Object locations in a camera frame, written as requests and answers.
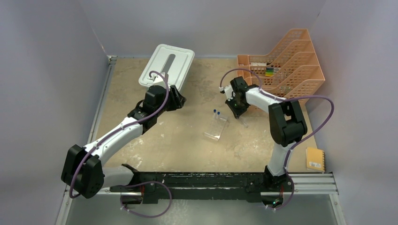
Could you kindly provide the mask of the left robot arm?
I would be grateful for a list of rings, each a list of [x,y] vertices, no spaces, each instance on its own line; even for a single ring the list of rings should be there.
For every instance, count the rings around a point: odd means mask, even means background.
[[[123,186],[133,192],[139,188],[140,179],[129,165],[103,169],[105,163],[121,148],[140,137],[157,123],[166,111],[181,109],[186,102],[174,85],[164,88],[151,86],[145,98],[115,128],[100,139],[83,147],[69,148],[61,173],[61,180],[69,185],[70,198],[88,199],[102,188]]]

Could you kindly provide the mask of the white plastic bin lid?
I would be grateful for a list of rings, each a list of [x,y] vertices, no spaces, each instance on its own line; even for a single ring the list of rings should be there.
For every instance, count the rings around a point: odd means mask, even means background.
[[[138,83],[149,88],[154,80],[151,71],[165,73],[168,76],[168,85],[175,85],[178,91],[183,92],[187,74],[192,64],[195,52],[166,44],[158,45],[150,57],[144,71],[141,73]]]

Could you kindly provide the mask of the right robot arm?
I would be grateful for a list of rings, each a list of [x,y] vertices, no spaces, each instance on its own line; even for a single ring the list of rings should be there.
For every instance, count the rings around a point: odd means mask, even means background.
[[[271,160],[265,167],[263,184],[270,191],[276,190],[288,181],[286,167],[291,148],[307,133],[300,103],[279,98],[265,92],[258,85],[248,85],[242,77],[234,78],[225,87],[220,86],[219,91],[225,94],[225,103],[235,119],[239,119],[250,106],[268,114],[274,149]]]

